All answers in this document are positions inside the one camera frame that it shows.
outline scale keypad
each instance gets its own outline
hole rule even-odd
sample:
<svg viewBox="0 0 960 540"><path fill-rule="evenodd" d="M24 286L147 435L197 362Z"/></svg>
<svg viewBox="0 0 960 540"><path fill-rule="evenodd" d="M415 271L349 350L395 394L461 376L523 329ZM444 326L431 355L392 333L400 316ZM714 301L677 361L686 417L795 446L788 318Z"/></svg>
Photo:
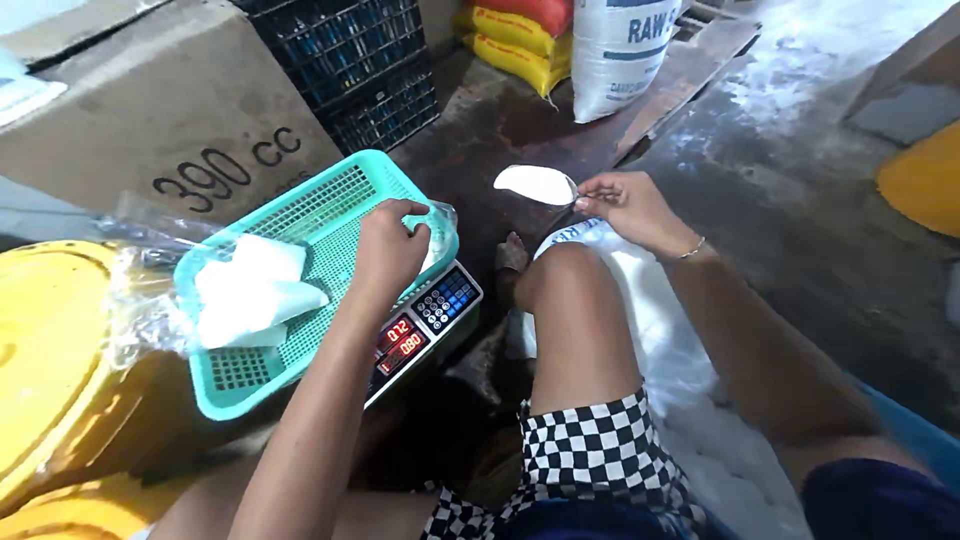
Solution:
<svg viewBox="0 0 960 540"><path fill-rule="evenodd" d="M459 268L454 268L420 296L413 311L427 328L438 334L478 296L476 287Z"/></svg>

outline bare foot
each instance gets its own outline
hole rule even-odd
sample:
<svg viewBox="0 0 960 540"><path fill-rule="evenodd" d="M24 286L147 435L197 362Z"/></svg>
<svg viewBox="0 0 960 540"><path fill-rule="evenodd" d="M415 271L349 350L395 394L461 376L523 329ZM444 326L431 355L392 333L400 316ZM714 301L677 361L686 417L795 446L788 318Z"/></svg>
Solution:
<svg viewBox="0 0 960 540"><path fill-rule="evenodd" d="M493 267L496 269L496 300L504 309L514 305L516 280L530 265L530 254L516 233L507 234L507 241L496 245Z"/></svg>

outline black plastic crate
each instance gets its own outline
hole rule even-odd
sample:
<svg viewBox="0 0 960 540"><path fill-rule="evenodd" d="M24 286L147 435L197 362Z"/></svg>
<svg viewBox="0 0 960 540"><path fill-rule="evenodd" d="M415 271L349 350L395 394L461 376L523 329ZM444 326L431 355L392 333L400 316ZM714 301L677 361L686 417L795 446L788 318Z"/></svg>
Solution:
<svg viewBox="0 0 960 540"><path fill-rule="evenodd" d="M344 155L394 148L438 116L430 63L420 54L389 77L317 117Z"/></svg>
<svg viewBox="0 0 960 540"><path fill-rule="evenodd" d="M426 49L417 0L233 3L318 117Z"/></svg>

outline teal plastic basket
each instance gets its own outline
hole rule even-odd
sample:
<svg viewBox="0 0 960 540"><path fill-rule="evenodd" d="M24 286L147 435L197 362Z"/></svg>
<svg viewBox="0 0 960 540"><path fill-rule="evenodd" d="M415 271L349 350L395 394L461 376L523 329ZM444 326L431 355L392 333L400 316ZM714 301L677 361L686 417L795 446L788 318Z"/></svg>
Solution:
<svg viewBox="0 0 960 540"><path fill-rule="evenodd" d="M287 341L279 347L193 352L190 375L197 406L206 417L237 418L303 374L353 277L360 218L390 198L430 204L386 154L364 150L280 195L184 255L174 271L174 284L180 307L194 324L203 307L194 284L197 272L212 259L229 260L241 233L304 246L307 257L302 279L317 285L330 298L326 306L287 321ZM447 242L451 249L420 273L398 303L430 283L456 257L459 238L455 231L448 230L444 220L432 206L425 216L404 218L410 228L425 222L433 237Z"/></svg>

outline bracelet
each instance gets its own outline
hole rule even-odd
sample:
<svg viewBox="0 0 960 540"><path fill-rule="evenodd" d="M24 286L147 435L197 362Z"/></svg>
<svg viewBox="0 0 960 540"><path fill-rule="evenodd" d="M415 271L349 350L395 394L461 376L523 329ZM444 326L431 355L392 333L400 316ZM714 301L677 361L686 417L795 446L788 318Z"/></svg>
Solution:
<svg viewBox="0 0 960 540"><path fill-rule="evenodd" d="M681 260L684 260L685 258L688 258L688 257L693 257L693 256L697 255L698 253L700 253L700 250L703 249L704 244L706 244L706 243L707 243L707 237L706 237L706 236L701 236L701 237L700 237L700 241L697 242L696 247L694 247L692 250L684 253L683 255L681 255L681 256L679 256L679 257L677 257L677 258L671 258L670 260L661 261L660 263L661 263L661 264L670 264L670 263L672 263L672 262L680 262Z"/></svg>

